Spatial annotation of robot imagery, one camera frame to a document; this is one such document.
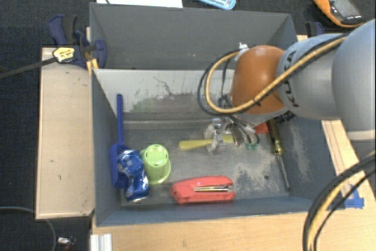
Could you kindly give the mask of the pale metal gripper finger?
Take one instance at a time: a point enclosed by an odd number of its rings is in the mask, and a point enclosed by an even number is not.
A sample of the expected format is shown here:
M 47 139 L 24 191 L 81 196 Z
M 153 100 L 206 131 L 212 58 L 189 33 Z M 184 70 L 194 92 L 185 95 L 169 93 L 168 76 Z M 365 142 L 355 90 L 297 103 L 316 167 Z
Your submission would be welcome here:
M 211 155 L 215 155 L 226 146 L 226 141 L 224 139 L 211 139 L 209 144 L 206 146 L 207 151 Z
M 204 130 L 204 138 L 211 140 L 221 140 L 223 136 L 222 120 L 220 118 L 213 118 L 211 124 Z

